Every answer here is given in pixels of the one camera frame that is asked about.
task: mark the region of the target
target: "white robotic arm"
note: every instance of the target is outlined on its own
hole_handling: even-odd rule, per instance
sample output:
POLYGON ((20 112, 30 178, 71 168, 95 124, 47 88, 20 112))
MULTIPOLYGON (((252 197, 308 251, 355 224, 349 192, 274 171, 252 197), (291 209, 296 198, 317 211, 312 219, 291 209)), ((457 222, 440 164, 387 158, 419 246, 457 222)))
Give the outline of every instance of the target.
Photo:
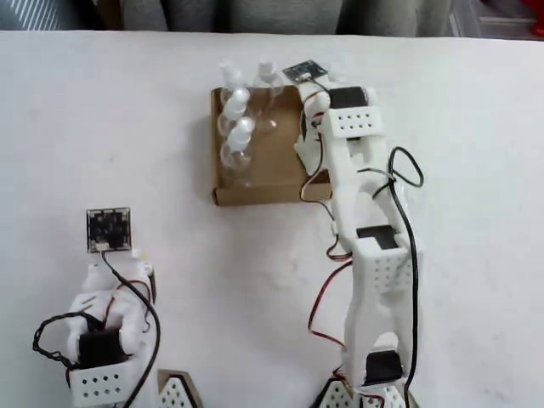
POLYGON ((323 149, 322 168, 328 170, 333 192, 332 230, 353 255, 354 287, 344 327, 343 371, 354 390, 385 395, 387 387, 413 378, 417 262, 421 265, 422 261, 404 199, 394 189, 397 177, 405 180, 393 169, 394 154, 407 154, 421 177, 419 183, 406 181, 421 186, 422 174, 406 150, 395 148, 392 156, 388 154, 372 89, 333 82, 327 76, 299 79, 306 133, 295 149, 308 174, 316 171, 323 149), (374 199, 386 224, 357 224, 357 212, 365 211, 356 207, 361 194, 374 199), (391 332, 395 336, 389 336, 389 343, 377 344, 381 335, 391 332))

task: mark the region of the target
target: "cardboard box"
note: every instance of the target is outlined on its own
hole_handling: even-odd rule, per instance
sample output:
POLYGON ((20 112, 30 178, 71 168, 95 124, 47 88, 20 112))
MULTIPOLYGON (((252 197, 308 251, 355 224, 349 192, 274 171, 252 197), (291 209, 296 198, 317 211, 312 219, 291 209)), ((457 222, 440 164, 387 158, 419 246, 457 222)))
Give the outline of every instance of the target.
MULTIPOLYGON (((275 202, 300 201, 300 188, 307 180, 303 164, 293 146, 300 134, 300 112, 302 104, 295 87, 286 87, 275 101, 273 117, 278 127, 272 132, 252 136, 253 157, 251 185, 248 187, 226 185, 219 150, 223 142, 217 129, 221 113, 220 89, 212 91, 212 176, 213 200, 218 206, 245 206, 275 202)), ((322 172, 305 190, 308 200, 331 198, 328 172, 322 172)))

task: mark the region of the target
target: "white surface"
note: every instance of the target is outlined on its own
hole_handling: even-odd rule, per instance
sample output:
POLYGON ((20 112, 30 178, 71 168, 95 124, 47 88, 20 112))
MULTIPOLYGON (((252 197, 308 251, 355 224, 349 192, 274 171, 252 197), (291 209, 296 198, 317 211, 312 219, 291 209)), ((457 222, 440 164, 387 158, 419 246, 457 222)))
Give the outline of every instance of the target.
MULTIPOLYGON (((134 244, 156 266, 159 367, 189 371, 206 407, 314 400, 340 360, 306 332, 334 267, 326 215, 210 201, 218 62, 249 72, 260 53, 360 76, 389 144, 426 173, 423 190, 407 189, 427 247, 422 406, 530 406, 544 391, 544 44, 143 32, 0 33, 4 404, 70 406, 62 366, 31 339, 87 273, 85 210, 115 206, 132 208, 134 244)), ((316 328, 341 334, 350 283, 349 272, 333 283, 316 328)), ((62 325, 44 337, 63 339, 62 325)))

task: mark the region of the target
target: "black wire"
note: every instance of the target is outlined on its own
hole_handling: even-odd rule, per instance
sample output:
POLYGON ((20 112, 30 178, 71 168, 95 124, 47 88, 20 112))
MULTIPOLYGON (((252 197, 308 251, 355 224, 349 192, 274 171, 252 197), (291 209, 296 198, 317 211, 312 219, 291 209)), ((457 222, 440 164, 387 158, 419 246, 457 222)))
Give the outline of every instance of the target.
POLYGON ((50 317, 47 320, 44 320, 42 324, 38 327, 36 332, 34 333, 34 340, 32 342, 32 350, 38 352, 39 354, 47 357, 50 360, 58 361, 62 363, 64 367, 66 367, 67 370, 74 370, 78 367, 77 364, 72 363, 70 360, 68 360, 67 357, 62 355, 60 351, 47 351, 44 348, 40 347, 40 339, 42 338, 43 331, 47 326, 49 326, 51 323, 54 323, 58 320, 63 319, 70 319, 72 317, 82 317, 87 321, 87 327, 92 332, 94 330, 98 330, 104 327, 104 323, 100 320, 98 320, 96 317, 90 315, 89 313, 85 313, 84 311, 79 312, 69 312, 64 314, 57 314, 56 316, 50 317))
POLYGON ((313 77, 308 78, 308 81, 314 83, 315 85, 317 85, 318 87, 320 87, 321 89, 323 89, 325 92, 329 94, 329 89, 326 88, 325 85, 317 82, 313 77))
MULTIPOLYGON (((388 159, 388 172, 389 174, 394 174, 398 176, 400 179, 403 179, 406 183, 409 185, 413 185, 414 187, 420 188, 423 186, 424 178, 423 178, 423 172, 422 169, 419 167, 419 165, 416 162, 416 159, 414 156, 411 155, 411 153, 402 148, 402 147, 395 147, 391 150, 391 154, 389 155, 388 159), (417 174, 419 176, 419 182, 413 182, 409 180, 408 178, 404 177, 402 174, 394 170, 394 158, 397 152, 403 153, 408 159, 410 160, 411 164, 414 166, 414 168, 417 171, 417 174)), ((410 365, 410 371, 408 373, 408 378, 406 379, 405 384, 405 405, 406 408, 410 408, 410 400, 409 400, 409 388, 410 384, 414 379, 414 375, 416 374, 416 365, 417 365, 417 321, 418 321, 418 310, 417 310, 417 296, 419 291, 419 266, 417 262, 417 247, 416 247, 416 238, 414 237, 414 231, 411 228, 410 220, 408 219, 408 216, 406 215, 406 212, 404 208, 402 207, 402 204, 400 203, 399 196, 397 195, 397 191, 394 188, 395 184, 394 178, 389 178, 389 181, 385 186, 378 189, 376 193, 374 193, 373 198, 385 187, 389 187, 389 190, 391 191, 391 196, 393 197, 393 201, 397 209, 399 210, 399 214, 402 217, 402 221, 405 224, 406 232, 408 234, 408 238, 410 240, 410 253, 411 253, 411 265, 412 265, 412 274, 413 274, 413 282, 412 282, 412 352, 411 352, 411 365, 410 365)))
POLYGON ((123 408, 128 408, 138 396, 139 391, 142 389, 142 387, 145 384, 145 381, 147 380, 147 377, 150 375, 151 369, 153 368, 153 364, 155 364, 156 356, 159 353, 159 345, 161 344, 161 322, 159 321, 159 316, 157 315, 155 308, 151 304, 151 301, 147 297, 145 297, 142 294, 142 292, 136 289, 136 287, 132 283, 130 283, 125 278, 123 278, 121 274, 119 274, 119 272, 117 272, 113 266, 111 266, 111 264, 108 262, 108 260, 105 257, 105 252, 102 252, 101 255, 105 264, 108 265, 108 267, 111 269, 111 273, 124 286, 126 286, 132 293, 134 293, 139 298, 139 300, 141 300, 144 303, 144 305, 150 311, 151 316, 153 316, 153 320, 155 321, 155 327, 156 327, 155 347, 153 348, 153 353, 151 354, 150 361, 147 363, 147 366, 145 367, 145 370, 142 373, 142 376, 136 383, 136 387, 134 387, 133 392, 130 394, 127 401, 125 402, 125 405, 123 406, 123 408))

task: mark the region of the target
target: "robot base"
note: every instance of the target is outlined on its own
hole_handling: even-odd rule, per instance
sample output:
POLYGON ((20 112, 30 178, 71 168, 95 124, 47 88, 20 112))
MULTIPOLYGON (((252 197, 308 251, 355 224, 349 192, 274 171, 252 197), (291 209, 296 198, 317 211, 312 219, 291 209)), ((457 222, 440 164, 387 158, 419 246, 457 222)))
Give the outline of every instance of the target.
MULTIPOLYGON (((386 387, 381 394, 385 397, 384 408, 406 407, 396 387, 386 387)), ((311 408, 380 408, 380 400, 360 397, 358 394, 352 396, 342 381, 331 379, 311 408)))

